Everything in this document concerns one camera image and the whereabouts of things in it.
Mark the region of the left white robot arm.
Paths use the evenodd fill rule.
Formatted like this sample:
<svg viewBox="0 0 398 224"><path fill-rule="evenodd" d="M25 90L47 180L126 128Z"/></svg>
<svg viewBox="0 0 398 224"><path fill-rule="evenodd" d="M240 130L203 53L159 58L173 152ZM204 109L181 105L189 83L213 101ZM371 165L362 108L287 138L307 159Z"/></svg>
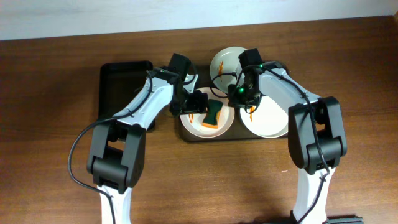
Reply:
<svg viewBox="0 0 398 224"><path fill-rule="evenodd" d="M86 169L100 194L102 223L130 223L131 194L144 168L146 132L168 107L171 114L205 113L208 97L187 79L191 61L174 53L167 66L147 71L142 90L121 111L97 120Z"/></svg>

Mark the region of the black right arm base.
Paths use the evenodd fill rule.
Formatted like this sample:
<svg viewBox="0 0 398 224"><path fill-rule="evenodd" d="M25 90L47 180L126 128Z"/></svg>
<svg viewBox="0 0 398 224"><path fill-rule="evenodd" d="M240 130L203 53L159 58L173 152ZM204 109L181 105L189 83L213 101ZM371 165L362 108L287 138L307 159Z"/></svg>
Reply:
<svg viewBox="0 0 398 224"><path fill-rule="evenodd" d="M328 217L322 224L364 224L364 219L356 215L339 215Z"/></svg>

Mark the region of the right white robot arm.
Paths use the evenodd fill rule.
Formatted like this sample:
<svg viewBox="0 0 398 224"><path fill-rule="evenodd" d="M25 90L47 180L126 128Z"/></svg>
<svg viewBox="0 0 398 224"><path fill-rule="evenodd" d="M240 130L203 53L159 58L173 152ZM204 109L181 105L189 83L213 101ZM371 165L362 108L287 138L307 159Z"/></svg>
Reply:
<svg viewBox="0 0 398 224"><path fill-rule="evenodd" d="M328 223L326 200L330 180L347 152L338 100L322 98L299 85L277 62L265 62L258 49L239 54L241 70L228 87L229 105L254 113L268 96L288 115L291 159L298 168L298 192L292 223Z"/></svg>

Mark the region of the pinkish white plate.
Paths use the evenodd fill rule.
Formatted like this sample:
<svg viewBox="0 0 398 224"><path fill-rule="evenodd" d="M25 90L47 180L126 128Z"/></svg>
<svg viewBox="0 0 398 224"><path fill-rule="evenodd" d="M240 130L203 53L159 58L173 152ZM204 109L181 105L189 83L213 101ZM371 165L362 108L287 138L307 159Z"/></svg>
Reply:
<svg viewBox="0 0 398 224"><path fill-rule="evenodd" d="M190 134L199 138L215 138L224 134L231 127L234 121L234 108L228 106L227 98L221 99L212 94L210 87L202 87L198 88L198 90L202 93L206 93L208 95L208 99L218 100L223 103L223 107L218 118L218 126L217 128L203 126L203 120L205 119L206 114L185 114L180 115L183 127Z"/></svg>

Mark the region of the white plate with stain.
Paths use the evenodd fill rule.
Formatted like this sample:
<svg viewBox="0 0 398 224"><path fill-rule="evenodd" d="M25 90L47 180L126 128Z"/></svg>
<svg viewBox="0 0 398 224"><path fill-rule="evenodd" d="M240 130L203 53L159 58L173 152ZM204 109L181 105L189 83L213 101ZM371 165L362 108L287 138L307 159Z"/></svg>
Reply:
<svg viewBox="0 0 398 224"><path fill-rule="evenodd" d="M228 47L218 52L210 64L210 77L213 79L223 73L235 73L239 75L242 66L238 59L239 55L246 49L243 47ZM214 85L221 91L227 93L228 86L236 83L236 77L223 75L213 80Z"/></svg>

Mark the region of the green and orange sponge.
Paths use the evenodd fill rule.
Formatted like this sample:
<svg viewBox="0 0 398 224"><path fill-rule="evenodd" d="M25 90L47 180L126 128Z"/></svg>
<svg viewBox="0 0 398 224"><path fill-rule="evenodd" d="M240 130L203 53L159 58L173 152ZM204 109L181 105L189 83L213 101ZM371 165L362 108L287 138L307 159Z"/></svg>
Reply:
<svg viewBox="0 0 398 224"><path fill-rule="evenodd" d="M208 111L202 121L202 126L217 129L222 107L223 103L221 101L213 99L208 100Z"/></svg>

